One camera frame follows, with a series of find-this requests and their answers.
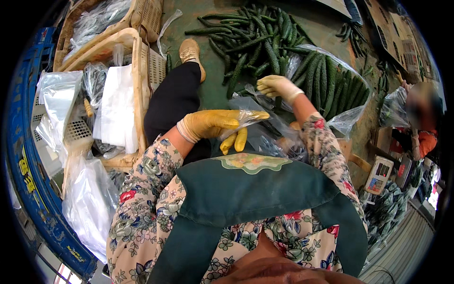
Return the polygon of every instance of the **floral sleeve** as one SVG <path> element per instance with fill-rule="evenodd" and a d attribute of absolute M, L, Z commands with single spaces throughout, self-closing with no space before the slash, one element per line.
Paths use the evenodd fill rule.
<path fill-rule="evenodd" d="M 146 281 L 169 231 L 167 227 L 164 231 L 160 229 L 162 216 L 156 214 L 156 204 L 160 197 L 163 198 L 161 192 L 169 195 L 170 181 L 182 163 L 180 153 L 168 139 L 157 140 L 126 177 L 107 239 L 107 259 L 113 283 L 141 283 L 141 277 Z M 170 194 L 175 192 L 172 197 L 178 199 L 178 209 L 182 197 L 176 194 L 178 184 L 172 185 L 175 189 L 172 188 Z"/>
<path fill-rule="evenodd" d="M 353 203 L 367 231 L 364 211 L 350 179 L 345 157 L 336 137 L 320 113 L 313 113 L 302 126 L 302 139 L 309 153 L 309 163 L 325 173 Z"/>

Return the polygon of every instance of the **digital scale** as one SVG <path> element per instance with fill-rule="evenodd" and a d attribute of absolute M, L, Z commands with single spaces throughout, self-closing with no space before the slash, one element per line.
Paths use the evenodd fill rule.
<path fill-rule="evenodd" d="M 376 156 L 374 166 L 364 187 L 365 190 L 372 194 L 380 195 L 390 177 L 393 165 L 392 161 Z"/>

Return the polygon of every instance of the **person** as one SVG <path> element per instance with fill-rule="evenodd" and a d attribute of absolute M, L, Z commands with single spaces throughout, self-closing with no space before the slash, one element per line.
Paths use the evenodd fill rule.
<path fill-rule="evenodd" d="M 442 103 L 433 86 L 428 82 L 415 85 L 407 84 L 397 75 L 407 93 L 405 111 L 411 127 L 409 129 L 394 128 L 392 137 L 396 139 L 404 151 L 410 151 L 413 160 L 424 158 L 432 151 L 438 141 L 442 118 Z"/>
<path fill-rule="evenodd" d="M 364 212 L 304 92 L 281 76 L 257 82 L 293 107 L 311 165 L 255 153 L 246 128 L 221 143 L 239 111 L 198 111 L 199 47 L 186 39 L 179 52 L 144 118 L 152 145 L 120 190 L 106 247 L 112 282 L 362 283 Z"/>

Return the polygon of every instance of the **apron embroidery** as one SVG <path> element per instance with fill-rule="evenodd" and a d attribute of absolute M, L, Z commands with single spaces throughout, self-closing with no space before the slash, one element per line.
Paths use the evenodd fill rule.
<path fill-rule="evenodd" d="M 237 153 L 211 159 L 221 161 L 222 167 L 225 169 L 242 169 L 247 174 L 257 174 L 262 169 L 270 169 L 278 172 L 281 170 L 282 165 L 292 162 L 290 159 L 267 157 L 249 153 Z"/>

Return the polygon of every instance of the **concrete floor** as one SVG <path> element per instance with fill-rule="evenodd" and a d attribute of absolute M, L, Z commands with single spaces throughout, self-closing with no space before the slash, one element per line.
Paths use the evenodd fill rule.
<path fill-rule="evenodd" d="M 240 0 L 165 0 L 163 5 L 163 12 L 165 14 L 161 19 L 161 25 L 173 15 L 176 9 L 180 9 L 183 12 L 183 15 L 168 27 L 161 39 L 164 44 L 169 46 L 169 53 L 172 56 L 173 64 L 180 64 L 180 62 L 177 63 L 177 60 L 179 59 L 178 48 L 185 38 L 190 37 L 185 36 L 184 31 L 203 27 L 197 20 L 197 16 L 203 16 L 210 13 L 236 14 L 236 10 L 244 3 L 245 1 Z M 357 71 L 363 67 L 364 58 L 355 58 L 350 41 L 341 42 L 340 39 L 335 36 L 345 20 L 342 19 L 340 13 L 319 3 L 310 1 L 305 1 L 304 4 L 288 4 L 277 1 L 262 1 L 262 3 L 276 5 L 294 15 L 296 20 L 306 29 L 306 32 L 317 46 L 331 52 Z M 369 40 L 371 25 L 367 20 L 365 22 L 363 34 L 366 39 Z M 198 92 L 202 103 L 201 109 L 226 109 L 228 108 L 226 98 L 227 87 L 222 86 L 221 84 L 224 72 L 223 61 L 212 51 L 208 44 L 207 37 L 195 36 L 194 38 L 200 45 L 200 61 L 207 72 L 207 78 L 205 82 L 201 84 Z M 378 55 L 375 53 L 375 49 L 372 46 L 369 46 L 368 50 L 370 50 L 368 66 L 375 66 Z M 369 85 L 374 87 L 374 97 L 367 105 L 362 118 L 353 126 L 350 134 L 350 137 L 353 139 L 352 153 L 357 154 L 364 159 L 368 158 L 366 142 L 370 139 L 370 130 L 379 126 L 379 106 L 381 105 L 380 101 L 384 96 L 384 94 L 378 95 L 376 90 L 379 75 L 380 72 L 375 67 L 374 71 L 366 78 Z M 244 81 L 240 79 L 237 90 L 242 89 L 243 85 Z M 390 90 L 395 90 L 398 85 L 397 79 L 390 77 Z M 348 166 L 355 188 L 363 185 L 366 182 L 368 173 L 362 171 L 352 162 L 349 162 Z"/>

